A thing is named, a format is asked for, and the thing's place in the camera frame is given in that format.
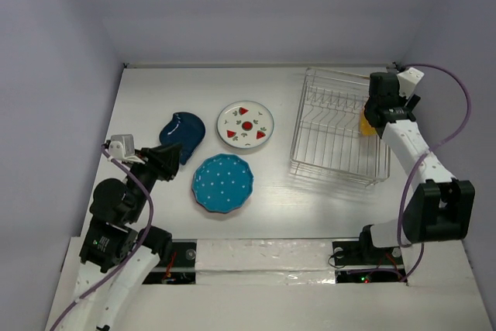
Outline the yellow plate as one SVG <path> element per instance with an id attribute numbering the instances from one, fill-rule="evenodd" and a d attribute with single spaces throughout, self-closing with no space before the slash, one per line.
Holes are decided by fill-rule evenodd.
<path id="1" fill-rule="evenodd" d="M 375 136 L 377 134 L 376 129 L 367 121 L 364 110 L 360 112 L 359 129 L 362 136 Z"/>

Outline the dark blue plate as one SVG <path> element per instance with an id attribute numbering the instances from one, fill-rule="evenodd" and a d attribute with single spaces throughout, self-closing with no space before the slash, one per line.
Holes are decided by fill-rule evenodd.
<path id="1" fill-rule="evenodd" d="M 203 121 L 190 112 L 175 112 L 171 121 L 160 131 L 161 145 L 180 143 L 180 164 L 185 165 L 205 137 Z"/>

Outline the teal blue plate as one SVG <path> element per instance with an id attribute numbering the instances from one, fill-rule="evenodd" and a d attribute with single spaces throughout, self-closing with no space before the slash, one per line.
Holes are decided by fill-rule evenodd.
<path id="1" fill-rule="evenodd" d="M 200 187 L 232 187 L 242 185 L 253 190 L 254 176 L 249 164 L 235 154 L 219 153 L 206 159 L 196 170 L 191 190 Z"/>

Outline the white patterned plate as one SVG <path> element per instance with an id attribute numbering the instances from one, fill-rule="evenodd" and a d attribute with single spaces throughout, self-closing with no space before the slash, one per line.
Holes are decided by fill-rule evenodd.
<path id="1" fill-rule="evenodd" d="M 219 113 L 216 132 L 232 148 L 254 149 L 270 139 L 274 125 L 274 117 L 264 105 L 239 101 L 227 105 Z"/>

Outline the pink and cream plate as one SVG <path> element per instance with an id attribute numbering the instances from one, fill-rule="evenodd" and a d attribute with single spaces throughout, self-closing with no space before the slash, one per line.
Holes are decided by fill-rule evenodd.
<path id="1" fill-rule="evenodd" d="M 270 113 L 248 112 L 244 115 L 222 112 L 216 123 L 219 138 L 224 144 L 241 150 L 252 150 L 269 142 L 275 121 Z"/>

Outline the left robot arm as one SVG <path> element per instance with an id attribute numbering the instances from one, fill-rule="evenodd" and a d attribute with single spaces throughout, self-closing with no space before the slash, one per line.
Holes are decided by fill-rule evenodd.
<path id="1" fill-rule="evenodd" d="M 139 286 L 172 258 L 172 235 L 153 226 L 151 191 L 176 176 L 180 143 L 136 149 L 130 135 L 115 135 L 102 155 L 125 173 L 97 184 L 91 220 L 81 244 L 73 299 L 52 330 L 117 330 Z"/>

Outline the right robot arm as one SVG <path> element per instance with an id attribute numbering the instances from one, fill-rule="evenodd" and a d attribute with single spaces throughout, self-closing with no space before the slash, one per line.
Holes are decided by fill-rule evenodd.
<path id="1" fill-rule="evenodd" d="M 400 73 L 374 72 L 363 116 L 402 166 L 405 183 L 398 217 L 363 227 L 358 257 L 373 263 L 385 250 L 417 243 L 462 240 L 468 234 L 475 188 L 441 164 L 423 138 L 414 108 L 415 88 L 424 74 L 414 67 Z"/>

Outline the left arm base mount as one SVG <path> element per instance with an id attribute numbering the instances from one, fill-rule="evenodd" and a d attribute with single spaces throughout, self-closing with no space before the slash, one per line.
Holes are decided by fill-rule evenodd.
<path id="1" fill-rule="evenodd" d="M 175 240 L 170 259 L 159 263 L 144 279 L 143 284 L 195 284 L 196 240 Z"/>

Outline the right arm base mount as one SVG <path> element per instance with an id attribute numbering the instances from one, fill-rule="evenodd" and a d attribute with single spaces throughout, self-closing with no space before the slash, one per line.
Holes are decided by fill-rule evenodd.
<path id="1" fill-rule="evenodd" d="M 338 284 L 399 283 L 406 275 L 398 247 L 364 249 L 358 240 L 333 241 L 328 265 Z"/>

